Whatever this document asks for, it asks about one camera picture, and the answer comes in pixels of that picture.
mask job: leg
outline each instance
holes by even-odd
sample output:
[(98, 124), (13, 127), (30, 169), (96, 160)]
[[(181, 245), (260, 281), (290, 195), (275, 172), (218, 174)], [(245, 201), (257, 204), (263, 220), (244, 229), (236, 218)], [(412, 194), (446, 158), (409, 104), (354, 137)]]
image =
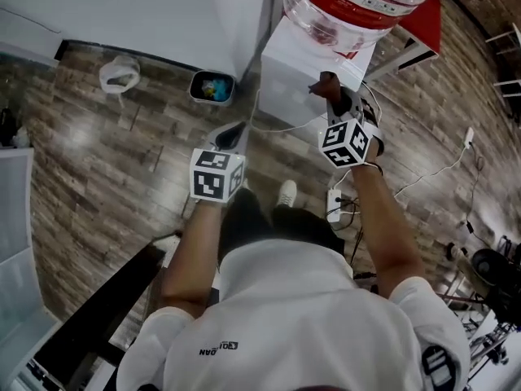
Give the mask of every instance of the leg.
[(240, 188), (222, 221), (219, 263), (229, 251), (273, 236), (274, 230), (262, 214), (255, 194)]
[(286, 181), (280, 190), (277, 207), (272, 212), (275, 233), (278, 237), (318, 244), (344, 256), (344, 240), (337, 237), (330, 224), (307, 210), (293, 209), (296, 184)]

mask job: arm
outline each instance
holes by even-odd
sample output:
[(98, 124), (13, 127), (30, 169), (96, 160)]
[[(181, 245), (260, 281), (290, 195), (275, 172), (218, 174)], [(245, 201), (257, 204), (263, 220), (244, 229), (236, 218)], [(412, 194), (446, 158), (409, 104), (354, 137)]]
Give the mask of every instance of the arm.
[[(377, 150), (377, 143), (372, 141), (368, 161), (374, 161)], [(404, 279), (425, 278), (422, 259), (409, 224), (380, 172), (370, 166), (356, 166), (352, 175), (360, 199), (364, 239), (376, 268), (379, 291), (389, 298)]]
[(194, 318), (204, 312), (217, 268), (220, 230), (221, 205), (200, 201), (166, 270), (163, 306), (185, 310)]

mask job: shoe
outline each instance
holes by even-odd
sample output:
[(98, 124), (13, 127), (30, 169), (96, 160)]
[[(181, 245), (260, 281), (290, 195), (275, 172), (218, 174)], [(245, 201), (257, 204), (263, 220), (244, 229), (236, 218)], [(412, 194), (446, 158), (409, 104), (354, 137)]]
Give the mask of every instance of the shoe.
[(454, 248), (454, 242), (451, 242), (450, 244), (448, 244), (446, 247), (445, 247), (445, 257), (449, 260), (449, 261), (452, 261), (454, 259), (454, 256), (453, 256), (453, 248)]
[(288, 179), (285, 181), (278, 192), (277, 205), (286, 205), (293, 207), (296, 199), (296, 182)]

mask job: white plastic bag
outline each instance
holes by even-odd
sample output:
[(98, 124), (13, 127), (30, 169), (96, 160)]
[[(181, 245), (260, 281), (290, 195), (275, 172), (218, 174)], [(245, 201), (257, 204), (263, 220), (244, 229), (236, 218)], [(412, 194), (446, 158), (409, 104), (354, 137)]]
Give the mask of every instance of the white plastic bag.
[[(99, 69), (99, 83), (105, 93), (108, 94), (119, 94), (126, 92), (132, 87), (136, 86), (141, 79), (139, 75), (139, 64), (138, 61), (129, 56), (118, 55), (112, 62), (103, 65)], [(109, 84), (110, 80), (120, 77), (129, 77), (129, 82), (126, 86), (120, 86), (119, 84)]]
[(31, 141), (29, 140), (29, 135), (27, 133), (27, 129), (22, 126), (16, 132), (16, 135), (13, 136), (13, 144), (16, 147), (30, 147)]

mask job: black bag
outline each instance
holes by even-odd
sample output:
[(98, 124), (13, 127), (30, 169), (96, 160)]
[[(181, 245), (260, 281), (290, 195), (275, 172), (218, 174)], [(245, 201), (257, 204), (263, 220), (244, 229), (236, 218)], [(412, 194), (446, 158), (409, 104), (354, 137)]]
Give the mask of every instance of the black bag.
[(17, 132), (15, 115), (8, 108), (0, 113), (0, 143), (4, 147), (12, 145), (12, 139)]

